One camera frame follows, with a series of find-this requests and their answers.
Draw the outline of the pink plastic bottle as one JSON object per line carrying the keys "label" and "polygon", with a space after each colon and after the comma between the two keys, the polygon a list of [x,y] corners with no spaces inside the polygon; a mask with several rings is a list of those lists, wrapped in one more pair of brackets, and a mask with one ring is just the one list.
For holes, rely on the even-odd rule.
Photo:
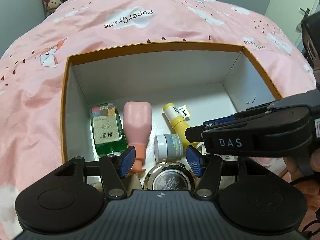
{"label": "pink plastic bottle", "polygon": [[131,173],[143,173],[146,147],[152,130],[152,108],[148,102],[129,101],[124,105],[123,129],[127,144],[136,150]]}

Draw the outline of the pink cloud-print bedspread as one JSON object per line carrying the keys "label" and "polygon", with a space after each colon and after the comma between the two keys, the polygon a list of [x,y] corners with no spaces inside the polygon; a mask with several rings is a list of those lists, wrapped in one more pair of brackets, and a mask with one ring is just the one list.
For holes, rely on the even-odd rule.
{"label": "pink cloud-print bedspread", "polygon": [[19,191],[58,167],[67,58],[129,44],[211,42],[247,48],[281,96],[315,87],[311,67],[269,18],[216,0],[69,0],[1,58],[1,239],[21,227]]}

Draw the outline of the orange cardboard box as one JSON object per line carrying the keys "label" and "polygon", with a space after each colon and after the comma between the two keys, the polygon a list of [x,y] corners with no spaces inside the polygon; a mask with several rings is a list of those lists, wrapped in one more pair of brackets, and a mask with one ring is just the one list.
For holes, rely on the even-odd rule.
{"label": "orange cardboard box", "polygon": [[[155,136],[173,133],[163,107],[186,107],[190,126],[223,118],[280,98],[260,62],[248,49],[206,42],[144,43],[68,57],[62,87],[62,159],[98,160],[91,108],[114,103],[119,114],[129,101],[148,102],[152,130],[146,147],[146,174],[157,164]],[[176,160],[188,166],[187,160]]]}

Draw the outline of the yellow bottle with white label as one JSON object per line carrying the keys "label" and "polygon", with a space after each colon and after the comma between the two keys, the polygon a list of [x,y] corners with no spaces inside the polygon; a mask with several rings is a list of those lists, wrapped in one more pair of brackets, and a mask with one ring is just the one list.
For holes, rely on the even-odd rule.
{"label": "yellow bottle with white label", "polygon": [[167,103],[163,107],[163,112],[174,131],[180,136],[184,150],[186,150],[187,146],[196,147],[199,144],[198,142],[189,142],[186,138],[185,132],[190,126],[173,103]]}

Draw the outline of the gold square box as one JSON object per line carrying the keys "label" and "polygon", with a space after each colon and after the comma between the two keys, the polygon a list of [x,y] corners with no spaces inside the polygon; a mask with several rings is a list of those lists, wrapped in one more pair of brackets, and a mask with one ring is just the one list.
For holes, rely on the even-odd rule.
{"label": "gold square box", "polygon": [[109,189],[116,188],[117,186],[120,186],[120,189],[123,189],[127,195],[129,196],[134,190],[142,190],[142,184],[140,182],[138,174],[129,174],[127,177],[121,179],[121,178],[115,178],[113,176],[111,179],[103,179],[103,180],[96,180],[90,183],[91,186],[93,186],[95,189],[97,189],[100,193],[104,193],[104,186],[107,184],[109,186]]}

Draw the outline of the green glass bottle with label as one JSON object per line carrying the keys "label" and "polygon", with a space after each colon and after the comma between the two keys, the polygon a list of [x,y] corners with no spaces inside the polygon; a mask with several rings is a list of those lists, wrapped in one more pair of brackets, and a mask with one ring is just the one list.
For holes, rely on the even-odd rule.
{"label": "green glass bottle with label", "polygon": [[119,112],[114,103],[91,108],[91,124],[94,146],[100,157],[121,154],[127,149]]}

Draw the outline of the small white cream jar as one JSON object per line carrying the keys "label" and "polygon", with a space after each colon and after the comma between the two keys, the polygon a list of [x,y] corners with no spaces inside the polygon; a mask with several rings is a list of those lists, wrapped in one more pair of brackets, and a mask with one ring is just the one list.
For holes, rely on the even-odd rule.
{"label": "small white cream jar", "polygon": [[157,163],[176,161],[183,157],[183,144],[178,134],[156,135],[153,148]]}

